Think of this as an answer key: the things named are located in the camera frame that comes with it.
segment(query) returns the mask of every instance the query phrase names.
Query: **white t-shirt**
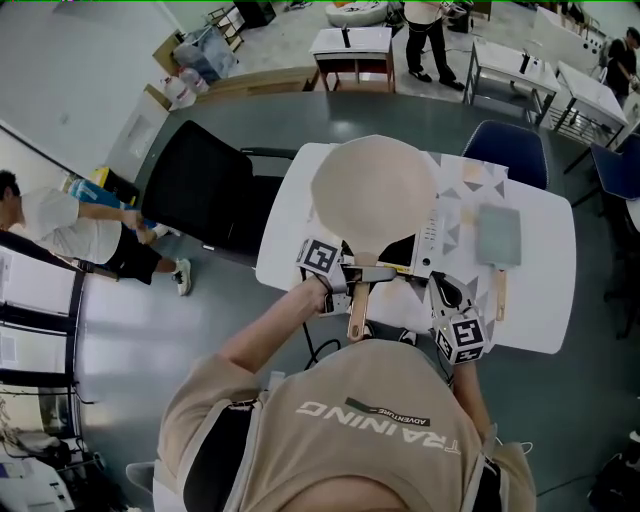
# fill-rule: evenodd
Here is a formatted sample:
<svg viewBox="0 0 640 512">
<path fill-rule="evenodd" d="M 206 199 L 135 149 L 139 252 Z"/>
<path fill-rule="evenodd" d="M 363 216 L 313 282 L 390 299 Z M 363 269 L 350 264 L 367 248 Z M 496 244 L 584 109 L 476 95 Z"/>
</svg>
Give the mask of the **white t-shirt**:
<svg viewBox="0 0 640 512">
<path fill-rule="evenodd" d="M 41 188 L 22 196 L 25 232 L 45 249 L 71 258 L 106 263 L 120 241 L 115 220 L 78 218 L 80 201 L 64 192 Z"/>
<path fill-rule="evenodd" d="M 440 2 L 405 2 L 404 16 L 411 23 L 429 25 L 442 18 Z"/>
</svg>

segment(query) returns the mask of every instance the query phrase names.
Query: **hair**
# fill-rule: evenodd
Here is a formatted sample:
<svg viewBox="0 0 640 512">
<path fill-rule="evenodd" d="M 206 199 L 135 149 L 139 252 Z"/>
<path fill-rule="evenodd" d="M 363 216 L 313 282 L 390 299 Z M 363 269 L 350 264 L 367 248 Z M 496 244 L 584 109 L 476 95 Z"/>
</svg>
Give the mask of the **hair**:
<svg viewBox="0 0 640 512">
<path fill-rule="evenodd" d="M 20 188 L 16 182 L 16 175 L 5 169 L 0 171 L 0 200 L 4 197 L 4 191 L 7 187 L 11 188 L 14 196 L 20 197 Z"/>
<path fill-rule="evenodd" d="M 629 27 L 627 29 L 627 37 L 632 37 L 636 40 L 636 43 L 640 44 L 640 33 L 635 28 Z"/>
</svg>

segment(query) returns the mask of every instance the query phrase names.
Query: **white desk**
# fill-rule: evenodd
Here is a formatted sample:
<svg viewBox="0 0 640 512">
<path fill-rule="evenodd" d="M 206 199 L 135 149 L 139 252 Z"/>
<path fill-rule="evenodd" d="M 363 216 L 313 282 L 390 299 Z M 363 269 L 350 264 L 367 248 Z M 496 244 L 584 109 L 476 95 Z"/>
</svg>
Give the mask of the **white desk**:
<svg viewBox="0 0 640 512">
<path fill-rule="evenodd" d="M 327 144 L 305 144 L 292 162 L 262 238 L 256 266 L 261 283 L 289 290 L 298 282 L 295 260 L 308 234 L 310 184 L 330 151 Z M 504 322 L 496 323 L 494 340 L 499 345 L 554 354 L 562 346 L 573 303 L 576 242 L 571 207 L 560 196 L 511 180 L 505 182 L 505 195 L 520 210 L 523 256 L 522 265 L 509 270 L 507 315 Z M 388 296 L 404 300 L 407 286 L 399 280 L 376 285 L 369 313 L 377 321 L 397 325 L 394 309 L 402 310 L 406 319 L 413 308 L 404 323 L 424 332 L 430 327 L 431 315 L 419 300 L 408 307 L 388 301 Z"/>
<path fill-rule="evenodd" d="M 608 147 L 628 123 L 613 92 L 606 85 L 577 69 L 573 69 L 564 62 L 558 63 L 557 76 L 560 75 L 567 84 L 571 100 L 553 131 L 557 132 L 560 129 L 571 109 L 575 108 L 583 116 L 613 129 L 614 135 L 607 144 Z"/>
<path fill-rule="evenodd" d="M 536 112 L 535 124 L 539 125 L 560 92 L 560 84 L 549 63 L 531 57 L 525 72 L 520 73 L 522 61 L 522 51 L 474 38 L 462 102 L 473 105 L 478 95 L 511 103 L 515 94 L 510 84 L 522 84 L 532 91 L 531 99 L 522 108 Z M 544 101 L 540 100 L 539 92 L 545 95 Z"/>
<path fill-rule="evenodd" d="M 391 28 L 365 27 L 348 29 L 350 47 L 345 46 L 342 31 L 339 28 L 320 30 L 313 41 L 309 53 L 313 55 L 322 83 L 327 91 L 332 90 L 327 82 L 331 73 L 336 75 L 333 90 L 352 89 L 349 82 L 342 81 L 338 73 L 354 73 L 355 88 L 361 85 L 361 73 L 381 73 L 387 76 L 386 89 L 395 92 L 395 70 L 393 66 L 393 47 Z M 368 80 L 368 86 L 379 89 L 385 82 Z"/>
</svg>

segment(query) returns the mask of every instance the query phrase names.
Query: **beige t-shirt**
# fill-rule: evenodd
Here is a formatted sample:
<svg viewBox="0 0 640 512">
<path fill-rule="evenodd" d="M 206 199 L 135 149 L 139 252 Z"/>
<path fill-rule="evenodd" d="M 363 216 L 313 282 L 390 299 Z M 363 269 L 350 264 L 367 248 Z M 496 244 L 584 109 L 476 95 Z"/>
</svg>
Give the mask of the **beige t-shirt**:
<svg viewBox="0 0 640 512">
<path fill-rule="evenodd" d="M 198 425 L 221 398 L 258 393 L 255 377 L 214 356 L 172 401 L 159 454 L 175 476 Z M 480 438 L 451 391 L 417 349 L 369 340 L 292 375 L 263 411 L 242 510 L 279 510 L 312 484 L 362 476 L 393 490 L 416 511 L 460 510 Z M 535 510 L 520 445 L 499 447 L 510 476 L 510 510 Z"/>
<path fill-rule="evenodd" d="M 405 2 L 404 16 L 411 23 L 429 25 L 442 18 L 440 2 Z"/>
</svg>

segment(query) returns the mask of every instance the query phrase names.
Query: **gray spatula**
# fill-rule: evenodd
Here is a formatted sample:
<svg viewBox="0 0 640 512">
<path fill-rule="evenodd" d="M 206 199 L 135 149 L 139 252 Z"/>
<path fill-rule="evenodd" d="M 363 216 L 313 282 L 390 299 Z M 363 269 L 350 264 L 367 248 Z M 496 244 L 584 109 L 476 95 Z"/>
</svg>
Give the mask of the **gray spatula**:
<svg viewBox="0 0 640 512">
<path fill-rule="evenodd" d="M 520 212 L 491 204 L 481 204 L 478 210 L 476 257 L 478 263 L 496 269 L 498 309 L 496 320 L 504 320 L 507 302 L 507 269 L 522 262 Z"/>
</svg>

